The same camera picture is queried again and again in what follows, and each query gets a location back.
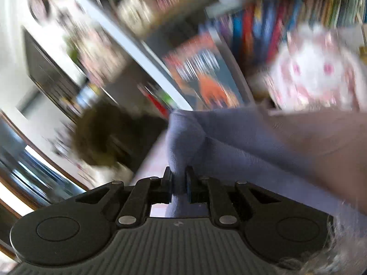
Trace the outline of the Harry Potter book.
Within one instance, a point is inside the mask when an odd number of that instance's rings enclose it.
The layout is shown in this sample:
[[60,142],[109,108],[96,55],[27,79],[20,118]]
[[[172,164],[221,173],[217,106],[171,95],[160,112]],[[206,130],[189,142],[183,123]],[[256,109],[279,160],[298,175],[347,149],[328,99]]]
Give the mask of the Harry Potter book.
[[243,107],[254,102],[232,52],[214,29],[192,37],[163,61],[194,110]]

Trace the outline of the pink and purple sweater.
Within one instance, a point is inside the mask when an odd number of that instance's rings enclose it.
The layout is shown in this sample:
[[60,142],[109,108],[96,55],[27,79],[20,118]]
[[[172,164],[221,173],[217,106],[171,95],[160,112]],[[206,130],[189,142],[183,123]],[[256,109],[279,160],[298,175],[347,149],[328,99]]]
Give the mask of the pink and purple sweater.
[[366,114],[283,114],[261,106],[170,115],[170,217],[201,217],[186,196],[185,170],[223,184],[250,182],[366,230]]

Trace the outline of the white pink plush bunny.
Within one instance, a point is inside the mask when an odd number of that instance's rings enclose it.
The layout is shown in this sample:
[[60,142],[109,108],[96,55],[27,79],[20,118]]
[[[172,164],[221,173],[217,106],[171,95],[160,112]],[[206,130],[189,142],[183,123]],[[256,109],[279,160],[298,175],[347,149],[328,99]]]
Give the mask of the white pink plush bunny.
[[287,33],[265,82],[284,112],[366,111],[366,66],[321,25],[303,24]]

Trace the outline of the white wooden bookshelf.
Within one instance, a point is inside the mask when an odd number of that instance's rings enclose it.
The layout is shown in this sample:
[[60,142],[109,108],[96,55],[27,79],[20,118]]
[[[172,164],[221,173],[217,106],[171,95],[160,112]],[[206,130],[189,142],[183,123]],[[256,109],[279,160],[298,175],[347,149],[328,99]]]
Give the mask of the white wooden bookshelf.
[[[171,74],[162,60],[127,27],[122,26],[112,15],[102,10],[92,0],[49,0],[53,7],[65,8],[76,2],[86,12],[87,18],[96,23],[134,60],[174,101],[181,110],[192,110],[178,86],[173,84]],[[77,67],[61,47],[57,36],[41,27],[33,18],[24,19],[24,27],[35,38],[46,55],[76,85],[81,85],[82,70]]]

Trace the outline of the dark olive garment pile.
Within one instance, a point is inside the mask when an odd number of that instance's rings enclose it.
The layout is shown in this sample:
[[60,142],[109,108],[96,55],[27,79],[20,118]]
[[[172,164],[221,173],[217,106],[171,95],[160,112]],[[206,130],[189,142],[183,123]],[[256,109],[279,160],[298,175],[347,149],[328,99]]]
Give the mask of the dark olive garment pile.
[[136,173],[167,126],[161,116],[132,115],[117,104],[99,101],[78,118],[72,148],[90,166],[119,163]]

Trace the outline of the row of colourful shelf books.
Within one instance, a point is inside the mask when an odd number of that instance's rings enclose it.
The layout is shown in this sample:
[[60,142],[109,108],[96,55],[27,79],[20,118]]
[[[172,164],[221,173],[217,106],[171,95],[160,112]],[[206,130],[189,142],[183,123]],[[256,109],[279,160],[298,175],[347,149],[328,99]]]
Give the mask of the row of colourful shelf books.
[[200,24],[198,31],[215,29],[244,69],[272,61],[301,24],[334,29],[365,22],[366,0],[255,0]]

